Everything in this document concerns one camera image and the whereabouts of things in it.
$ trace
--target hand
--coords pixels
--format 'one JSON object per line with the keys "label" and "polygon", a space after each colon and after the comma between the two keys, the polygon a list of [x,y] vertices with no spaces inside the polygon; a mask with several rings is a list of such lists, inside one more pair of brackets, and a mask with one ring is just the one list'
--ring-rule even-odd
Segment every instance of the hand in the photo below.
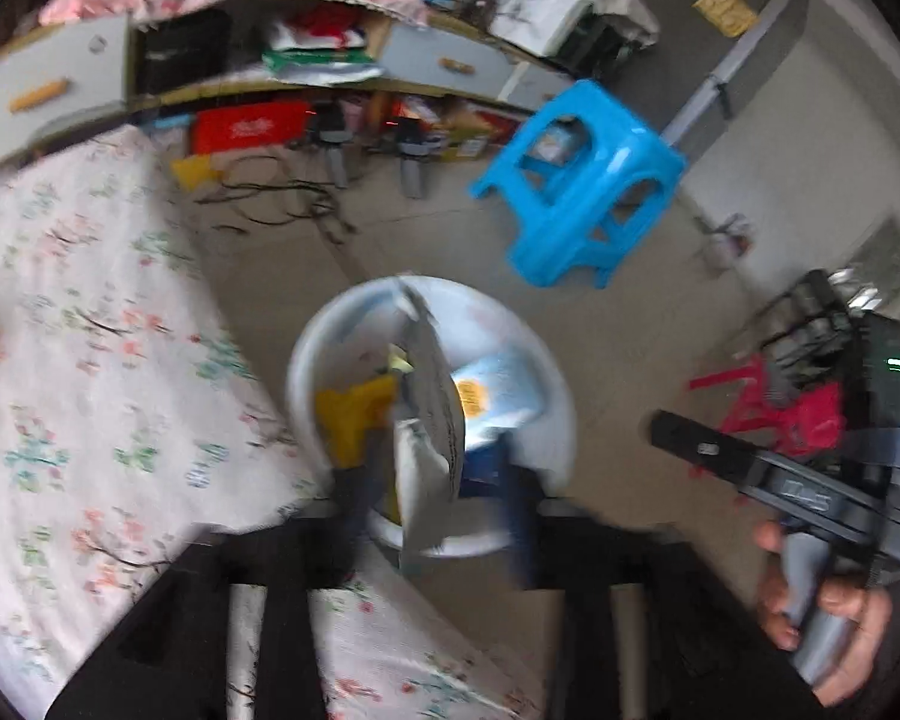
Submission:
{"label": "hand", "polygon": [[[787,581],[780,568],[783,528],[776,522],[762,522],[754,530],[757,546],[770,552],[770,560],[757,589],[760,627],[783,650],[797,649],[799,632],[787,619]],[[823,583],[817,603],[823,611],[849,617],[857,624],[845,653],[833,669],[814,685],[818,701],[825,707],[839,704],[859,690],[874,670],[874,656],[880,647],[893,605],[884,589],[862,589],[847,579]]]}

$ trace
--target gray handle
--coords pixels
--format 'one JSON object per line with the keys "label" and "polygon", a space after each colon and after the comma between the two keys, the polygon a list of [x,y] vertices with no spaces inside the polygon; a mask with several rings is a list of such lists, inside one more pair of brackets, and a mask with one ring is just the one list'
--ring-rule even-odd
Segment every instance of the gray handle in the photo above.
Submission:
{"label": "gray handle", "polygon": [[804,682],[816,685],[840,656],[852,622],[819,610],[815,603],[831,564],[826,541],[810,533],[791,533],[784,538],[780,559],[790,594],[785,613],[800,632],[790,661]]}

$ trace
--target wooden drawer handle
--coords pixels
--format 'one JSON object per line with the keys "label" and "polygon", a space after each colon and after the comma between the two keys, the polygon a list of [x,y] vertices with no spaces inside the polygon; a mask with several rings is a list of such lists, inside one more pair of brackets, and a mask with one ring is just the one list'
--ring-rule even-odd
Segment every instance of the wooden drawer handle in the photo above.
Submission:
{"label": "wooden drawer handle", "polygon": [[50,81],[50,83],[45,83],[43,86],[38,86],[35,89],[24,92],[24,94],[21,94],[19,97],[10,100],[10,104],[7,105],[7,110],[10,111],[10,113],[29,111],[31,108],[36,108],[37,105],[43,105],[43,103],[48,103],[50,100],[55,100],[60,97],[60,95],[66,93],[69,88],[70,79]]}
{"label": "wooden drawer handle", "polygon": [[472,74],[477,71],[473,65],[458,62],[456,59],[451,59],[448,56],[440,57],[440,66],[444,70],[449,70],[452,73],[459,73],[461,76],[472,76]]}

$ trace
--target clothes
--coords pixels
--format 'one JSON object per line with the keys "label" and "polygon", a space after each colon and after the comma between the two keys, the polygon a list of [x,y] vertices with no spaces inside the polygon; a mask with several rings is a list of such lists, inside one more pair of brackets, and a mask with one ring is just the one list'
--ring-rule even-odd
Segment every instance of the clothes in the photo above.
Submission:
{"label": "clothes", "polygon": [[900,690],[900,580],[887,587],[893,613],[874,659],[874,673],[853,696],[831,707],[834,720],[869,720],[882,715]]}

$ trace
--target white cloth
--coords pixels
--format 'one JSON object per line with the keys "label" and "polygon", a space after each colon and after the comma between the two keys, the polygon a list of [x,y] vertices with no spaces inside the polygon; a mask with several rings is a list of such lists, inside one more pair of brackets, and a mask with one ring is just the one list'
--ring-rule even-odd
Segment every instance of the white cloth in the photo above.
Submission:
{"label": "white cloth", "polygon": [[[194,523],[276,522],[317,476],[224,328],[132,127],[0,178],[0,688],[42,717]],[[314,594],[336,720],[533,715],[372,550]],[[249,716],[262,593],[231,640]]]}

